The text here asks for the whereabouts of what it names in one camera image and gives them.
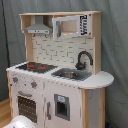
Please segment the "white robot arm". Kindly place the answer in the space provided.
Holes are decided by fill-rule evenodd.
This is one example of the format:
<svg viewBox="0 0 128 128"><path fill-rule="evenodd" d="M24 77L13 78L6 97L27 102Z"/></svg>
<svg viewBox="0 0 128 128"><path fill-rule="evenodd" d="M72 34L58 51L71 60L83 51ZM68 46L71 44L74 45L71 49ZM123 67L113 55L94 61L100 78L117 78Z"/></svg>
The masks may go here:
<svg viewBox="0 0 128 128"><path fill-rule="evenodd" d="M36 128L34 123L25 116L16 116L3 128Z"/></svg>

